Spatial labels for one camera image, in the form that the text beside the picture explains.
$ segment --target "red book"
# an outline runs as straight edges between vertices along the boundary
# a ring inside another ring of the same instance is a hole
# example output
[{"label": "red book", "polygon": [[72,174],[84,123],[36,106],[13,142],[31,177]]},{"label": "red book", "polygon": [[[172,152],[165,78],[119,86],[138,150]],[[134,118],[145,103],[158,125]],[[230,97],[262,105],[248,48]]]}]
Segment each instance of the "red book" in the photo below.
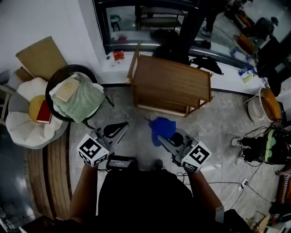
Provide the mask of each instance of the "red book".
[{"label": "red book", "polygon": [[51,120],[51,112],[50,109],[44,100],[40,106],[40,111],[38,112],[36,121],[39,123],[49,124]]}]

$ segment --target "person's arm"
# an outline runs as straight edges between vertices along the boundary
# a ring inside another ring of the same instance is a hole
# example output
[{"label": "person's arm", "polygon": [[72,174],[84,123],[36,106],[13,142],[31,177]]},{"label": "person's arm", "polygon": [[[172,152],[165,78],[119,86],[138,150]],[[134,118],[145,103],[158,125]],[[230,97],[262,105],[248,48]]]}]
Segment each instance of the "person's arm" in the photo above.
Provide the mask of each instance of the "person's arm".
[{"label": "person's arm", "polygon": [[69,219],[85,223],[96,216],[98,166],[84,164],[81,177],[70,203]]},{"label": "person's arm", "polygon": [[212,188],[205,180],[201,171],[187,172],[195,205],[205,214],[209,219],[217,221],[216,212],[223,210],[223,205],[219,198],[216,196]]}]

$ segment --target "black shoe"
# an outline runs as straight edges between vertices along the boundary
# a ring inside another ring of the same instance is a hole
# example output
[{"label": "black shoe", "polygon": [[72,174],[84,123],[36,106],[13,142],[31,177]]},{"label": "black shoe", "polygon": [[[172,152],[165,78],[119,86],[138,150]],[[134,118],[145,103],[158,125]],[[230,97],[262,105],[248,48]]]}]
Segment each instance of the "black shoe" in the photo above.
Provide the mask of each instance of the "black shoe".
[{"label": "black shoe", "polygon": [[163,169],[163,161],[161,159],[157,159],[154,165],[154,171],[161,171]]}]

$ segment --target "yellow cushion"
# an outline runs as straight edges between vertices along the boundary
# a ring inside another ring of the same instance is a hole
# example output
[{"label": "yellow cushion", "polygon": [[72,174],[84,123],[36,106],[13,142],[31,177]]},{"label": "yellow cushion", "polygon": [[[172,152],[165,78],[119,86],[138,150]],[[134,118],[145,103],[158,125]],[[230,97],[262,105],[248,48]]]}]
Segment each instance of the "yellow cushion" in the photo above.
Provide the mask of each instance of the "yellow cushion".
[{"label": "yellow cushion", "polygon": [[29,116],[31,119],[36,122],[38,112],[40,111],[40,107],[42,102],[45,100],[45,96],[36,96],[29,103]]}]

